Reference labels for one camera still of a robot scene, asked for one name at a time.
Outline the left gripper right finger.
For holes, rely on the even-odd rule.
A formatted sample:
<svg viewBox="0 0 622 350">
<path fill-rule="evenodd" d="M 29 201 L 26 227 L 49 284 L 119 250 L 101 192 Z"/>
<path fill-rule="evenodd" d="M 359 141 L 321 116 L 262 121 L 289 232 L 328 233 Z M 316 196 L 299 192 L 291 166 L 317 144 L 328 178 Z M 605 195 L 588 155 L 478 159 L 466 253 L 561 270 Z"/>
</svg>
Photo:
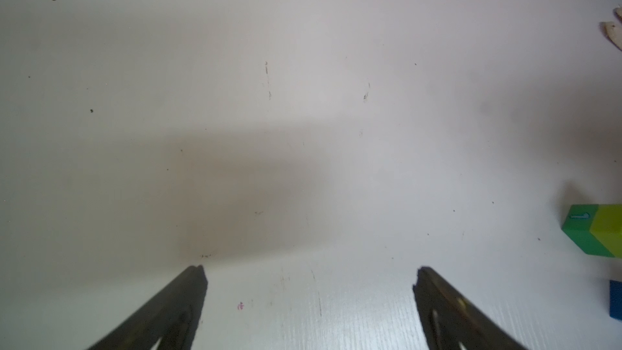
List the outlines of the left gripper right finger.
<svg viewBox="0 0 622 350">
<path fill-rule="evenodd" d="M 418 269 L 412 290 L 430 349 L 524 348 L 432 267 Z"/>
</svg>

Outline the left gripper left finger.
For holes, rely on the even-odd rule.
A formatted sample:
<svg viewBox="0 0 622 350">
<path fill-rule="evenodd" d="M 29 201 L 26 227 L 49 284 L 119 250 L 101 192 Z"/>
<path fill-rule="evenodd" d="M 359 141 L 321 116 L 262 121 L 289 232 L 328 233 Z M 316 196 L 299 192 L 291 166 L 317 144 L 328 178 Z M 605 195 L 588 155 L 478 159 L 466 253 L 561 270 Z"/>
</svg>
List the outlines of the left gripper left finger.
<svg viewBox="0 0 622 350">
<path fill-rule="evenodd" d="M 190 349 L 199 327 L 208 281 L 189 266 L 92 349 Z"/>
</svg>

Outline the dark green lego brick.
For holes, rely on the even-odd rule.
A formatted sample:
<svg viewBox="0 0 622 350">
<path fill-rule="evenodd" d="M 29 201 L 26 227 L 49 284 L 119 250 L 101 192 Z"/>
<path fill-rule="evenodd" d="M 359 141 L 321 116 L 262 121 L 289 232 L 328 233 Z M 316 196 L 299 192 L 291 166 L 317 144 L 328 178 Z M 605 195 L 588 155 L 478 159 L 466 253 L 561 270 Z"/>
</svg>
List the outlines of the dark green lego brick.
<svg viewBox="0 0 622 350">
<path fill-rule="evenodd" d="M 583 253 L 613 258 L 614 255 L 591 233 L 591 225 L 598 209 L 599 206 L 596 204 L 572 205 L 562 230 Z"/>
</svg>

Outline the dark blue lego brick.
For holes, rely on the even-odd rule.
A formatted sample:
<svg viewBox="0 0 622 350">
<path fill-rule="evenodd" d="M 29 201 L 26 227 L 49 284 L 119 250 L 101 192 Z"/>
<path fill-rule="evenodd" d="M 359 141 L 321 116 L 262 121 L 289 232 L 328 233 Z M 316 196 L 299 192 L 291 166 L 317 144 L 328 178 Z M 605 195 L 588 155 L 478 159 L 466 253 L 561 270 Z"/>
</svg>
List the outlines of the dark blue lego brick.
<svg viewBox="0 0 622 350">
<path fill-rule="evenodd" d="M 609 281 L 609 315 L 622 321 L 622 282 Z"/>
</svg>

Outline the lime green lego brick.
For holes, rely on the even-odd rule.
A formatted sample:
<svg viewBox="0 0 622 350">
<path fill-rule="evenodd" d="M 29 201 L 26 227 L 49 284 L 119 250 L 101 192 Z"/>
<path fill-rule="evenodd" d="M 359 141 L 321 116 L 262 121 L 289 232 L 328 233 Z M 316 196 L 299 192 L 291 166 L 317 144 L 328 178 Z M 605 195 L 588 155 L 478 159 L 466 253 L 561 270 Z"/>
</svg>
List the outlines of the lime green lego brick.
<svg viewBox="0 0 622 350">
<path fill-rule="evenodd" d="M 591 234 L 611 253 L 621 258 L 621 206 L 599 205 L 591 224 Z"/>
</svg>

